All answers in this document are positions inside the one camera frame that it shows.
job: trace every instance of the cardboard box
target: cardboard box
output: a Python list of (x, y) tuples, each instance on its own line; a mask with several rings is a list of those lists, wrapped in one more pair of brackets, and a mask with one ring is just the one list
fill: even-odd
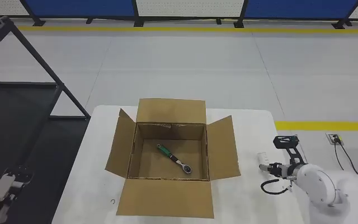
[(126, 178), (117, 215), (214, 218), (210, 181), (240, 176), (232, 117), (206, 125), (204, 101), (140, 99), (136, 122), (120, 110), (106, 170)]

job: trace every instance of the yellow floor line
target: yellow floor line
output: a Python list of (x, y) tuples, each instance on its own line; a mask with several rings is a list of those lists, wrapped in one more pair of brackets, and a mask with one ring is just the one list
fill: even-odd
[(101, 26), (19, 26), (23, 31), (96, 31), (96, 32), (262, 32), (292, 34), (358, 34), (358, 29), (219, 28), (219, 27), (101, 27)]
[(356, 130), (358, 122), (275, 122), (277, 130)]

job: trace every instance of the box flap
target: box flap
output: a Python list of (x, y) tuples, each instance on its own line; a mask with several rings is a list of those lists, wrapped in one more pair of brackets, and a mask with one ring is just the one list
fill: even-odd
[(205, 101), (140, 99), (136, 121), (206, 124)]
[(126, 179), (117, 215), (214, 218), (210, 182)]
[(134, 131), (135, 122), (121, 109), (113, 138), (111, 153), (106, 165), (107, 171), (124, 178), (127, 177)]
[(207, 125), (210, 180), (240, 176), (232, 117)]

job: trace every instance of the white panel wall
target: white panel wall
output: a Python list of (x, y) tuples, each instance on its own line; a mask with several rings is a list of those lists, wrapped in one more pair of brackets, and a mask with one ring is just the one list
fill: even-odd
[(358, 8), (354, 10), (354, 12), (351, 14), (350, 18), (358, 18)]
[(28, 15), (19, 0), (0, 0), (0, 15)]
[(243, 0), (137, 0), (140, 16), (238, 17)]

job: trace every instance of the power cord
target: power cord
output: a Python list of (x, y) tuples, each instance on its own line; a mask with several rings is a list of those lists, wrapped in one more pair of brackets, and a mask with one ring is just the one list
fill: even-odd
[(342, 167), (342, 165), (341, 165), (341, 163), (340, 163), (340, 160), (338, 159), (338, 156), (337, 156), (336, 143), (338, 143), (338, 144), (342, 147), (343, 151), (345, 152), (346, 156), (348, 157), (349, 161), (351, 162), (351, 165), (352, 165), (352, 168), (353, 168), (354, 172), (355, 172), (356, 174), (358, 174), (358, 172), (357, 172), (356, 168), (354, 167), (354, 164), (353, 164), (353, 162), (352, 162), (352, 160), (351, 160), (351, 157), (348, 155), (347, 151), (346, 151), (345, 148), (343, 147), (342, 142), (341, 142), (340, 138), (338, 137), (338, 135), (335, 134), (333, 137), (335, 138), (334, 140), (335, 140), (335, 153), (336, 153), (336, 158), (337, 158), (338, 164), (340, 165), (341, 169), (344, 170), (343, 167)]
[(289, 190), (289, 188), (292, 187), (292, 185), (290, 185), (289, 187), (285, 188), (284, 190), (280, 191), (280, 192), (268, 192), (267, 190), (265, 190), (263, 187), (266, 185), (266, 184), (271, 184), (271, 183), (274, 183), (274, 182), (278, 182), (279, 179), (273, 179), (273, 180), (268, 180), (268, 181), (265, 181), (261, 184), (261, 189), (263, 190), (263, 192), (265, 192), (266, 194), (273, 194), (273, 195), (279, 195), (279, 194), (283, 194), (285, 193), (286, 191)]

